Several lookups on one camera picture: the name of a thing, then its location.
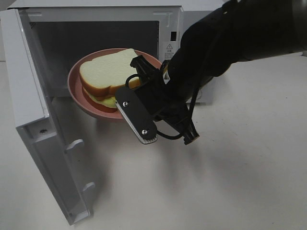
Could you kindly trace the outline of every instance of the microwave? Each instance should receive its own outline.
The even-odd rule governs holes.
[[[17,0],[0,13],[16,129],[69,224],[92,215],[99,183],[84,140],[68,142],[56,113],[55,99],[70,97],[71,67],[117,47],[170,59],[189,26],[223,2]],[[208,100],[213,84],[198,102]]]

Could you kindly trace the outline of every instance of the open microwave door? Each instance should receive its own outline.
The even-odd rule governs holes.
[[[83,140],[65,143],[43,82],[40,47],[29,49],[24,27],[31,23],[26,14],[11,9],[0,18],[16,129],[69,224],[74,224],[91,215],[95,191],[95,182],[80,176],[80,164],[74,163],[73,155],[82,156]]]

